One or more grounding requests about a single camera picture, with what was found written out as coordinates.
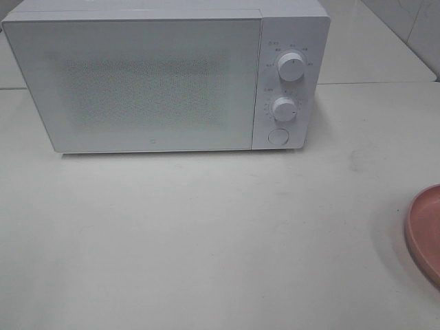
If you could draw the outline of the round white door button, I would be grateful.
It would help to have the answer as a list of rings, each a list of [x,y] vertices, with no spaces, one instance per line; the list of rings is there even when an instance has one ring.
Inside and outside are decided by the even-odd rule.
[[[268,141],[277,146],[285,145],[289,140],[289,132],[285,129],[274,129],[268,135]]]

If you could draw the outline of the white microwave door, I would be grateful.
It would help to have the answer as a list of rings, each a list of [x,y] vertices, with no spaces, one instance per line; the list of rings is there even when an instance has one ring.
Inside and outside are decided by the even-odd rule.
[[[248,149],[261,22],[9,22],[55,151]]]

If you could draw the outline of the pink round plate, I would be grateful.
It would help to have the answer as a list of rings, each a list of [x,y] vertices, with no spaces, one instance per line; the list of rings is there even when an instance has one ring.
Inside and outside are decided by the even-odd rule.
[[[439,289],[439,185],[419,192],[404,224],[406,245],[423,275]]]

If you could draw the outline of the lower white timer knob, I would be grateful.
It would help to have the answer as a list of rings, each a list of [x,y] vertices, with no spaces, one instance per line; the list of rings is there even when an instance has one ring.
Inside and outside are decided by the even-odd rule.
[[[298,112],[296,102],[289,97],[277,98],[272,104],[272,115],[279,122],[292,121]]]

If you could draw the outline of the upper white power knob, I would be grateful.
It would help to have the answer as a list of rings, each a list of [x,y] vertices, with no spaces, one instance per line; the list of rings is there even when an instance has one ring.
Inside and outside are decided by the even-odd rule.
[[[276,60],[279,77],[285,82],[294,82],[305,74],[306,58],[294,49],[282,53]]]

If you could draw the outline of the white microwave oven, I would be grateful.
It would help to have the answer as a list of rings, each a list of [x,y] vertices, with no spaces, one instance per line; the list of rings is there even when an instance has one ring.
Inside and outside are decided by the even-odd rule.
[[[301,148],[314,107],[314,94],[331,23],[318,1],[23,1],[2,20],[1,27],[7,38],[4,25],[9,22],[235,19],[258,19],[261,22],[252,144],[248,149],[205,151]],[[294,82],[282,80],[276,67],[278,57],[288,50],[297,50],[307,61],[305,74]],[[298,112],[292,121],[279,122],[272,115],[272,104],[281,97],[296,102]],[[285,145],[277,146],[268,141],[268,135],[274,129],[289,132]]]

